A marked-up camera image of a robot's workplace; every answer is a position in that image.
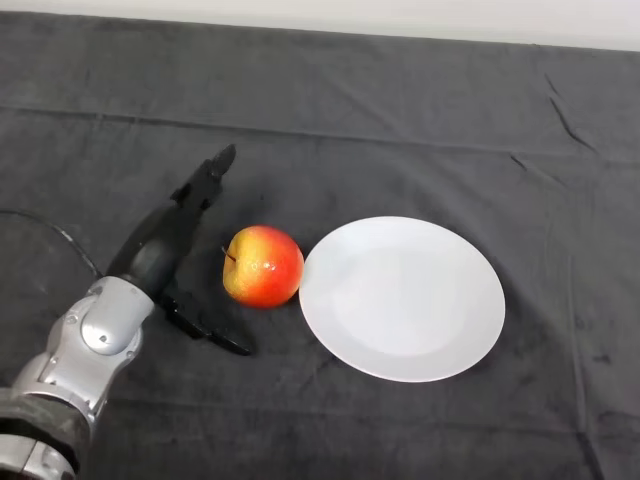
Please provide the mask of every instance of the plate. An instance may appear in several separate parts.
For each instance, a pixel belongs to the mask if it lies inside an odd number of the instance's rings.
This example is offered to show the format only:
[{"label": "plate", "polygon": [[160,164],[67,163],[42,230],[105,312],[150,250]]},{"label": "plate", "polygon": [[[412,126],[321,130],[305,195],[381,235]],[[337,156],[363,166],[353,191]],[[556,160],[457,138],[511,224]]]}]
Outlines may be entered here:
[{"label": "plate", "polygon": [[505,315],[500,280],[455,233],[375,217],[334,230],[305,262],[302,311],[336,357],[376,377],[429,382],[480,361]]}]

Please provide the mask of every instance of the robotic arm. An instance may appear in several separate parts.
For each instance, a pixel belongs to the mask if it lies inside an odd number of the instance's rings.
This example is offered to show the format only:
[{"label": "robotic arm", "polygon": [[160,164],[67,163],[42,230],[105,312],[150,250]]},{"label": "robotic arm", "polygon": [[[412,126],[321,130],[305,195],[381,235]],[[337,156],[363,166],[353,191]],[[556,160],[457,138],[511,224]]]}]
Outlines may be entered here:
[{"label": "robotic arm", "polygon": [[72,480],[94,436],[109,388],[142,346],[156,307],[193,338],[240,355],[254,349],[237,325],[206,314],[175,273],[200,218],[221,191],[235,147],[206,160],[125,242],[105,277],[54,324],[46,351],[0,389],[0,477]]}]

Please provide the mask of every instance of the red apple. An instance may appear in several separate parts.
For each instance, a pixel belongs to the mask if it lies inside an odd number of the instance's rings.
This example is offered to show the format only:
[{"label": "red apple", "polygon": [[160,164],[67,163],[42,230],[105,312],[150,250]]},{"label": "red apple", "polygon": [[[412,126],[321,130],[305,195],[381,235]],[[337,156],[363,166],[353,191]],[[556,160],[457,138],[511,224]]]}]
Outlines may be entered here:
[{"label": "red apple", "polygon": [[244,305],[276,307],[300,286],[304,258],[296,242],[280,230],[245,228],[233,237],[226,254],[224,288]]}]

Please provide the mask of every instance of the cable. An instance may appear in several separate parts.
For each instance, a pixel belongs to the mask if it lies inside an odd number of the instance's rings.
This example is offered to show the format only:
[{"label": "cable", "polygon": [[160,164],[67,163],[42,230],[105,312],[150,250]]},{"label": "cable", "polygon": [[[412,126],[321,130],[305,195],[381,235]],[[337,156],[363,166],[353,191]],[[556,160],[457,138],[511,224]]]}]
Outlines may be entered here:
[{"label": "cable", "polygon": [[40,225],[44,225],[50,230],[53,230],[55,233],[57,233],[62,238],[64,238],[69,245],[71,245],[74,252],[82,260],[82,263],[84,263],[89,268],[89,270],[91,270],[91,273],[93,274],[94,277],[96,277],[96,279],[102,278],[102,274],[100,273],[100,270],[98,269],[96,264],[93,263],[93,260],[91,260],[91,257],[89,257],[87,252],[85,252],[84,248],[82,248],[80,244],[71,235],[69,235],[69,233],[67,233],[62,227],[56,225],[55,223],[46,219],[45,217],[38,215],[37,213],[29,212],[27,210],[0,208],[0,215],[26,218],[28,220],[31,220],[32,222],[39,223]]}]

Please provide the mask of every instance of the apple stem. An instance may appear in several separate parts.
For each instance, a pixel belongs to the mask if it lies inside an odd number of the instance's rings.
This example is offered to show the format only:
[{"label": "apple stem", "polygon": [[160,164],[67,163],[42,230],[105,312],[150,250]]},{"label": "apple stem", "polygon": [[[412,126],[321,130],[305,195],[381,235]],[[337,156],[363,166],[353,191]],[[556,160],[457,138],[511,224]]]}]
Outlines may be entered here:
[{"label": "apple stem", "polygon": [[222,253],[224,253],[227,257],[229,257],[231,260],[233,260],[234,262],[236,261],[235,257],[233,255],[229,255],[229,252],[227,252],[227,249],[224,247],[220,247],[220,249],[222,250]]}]

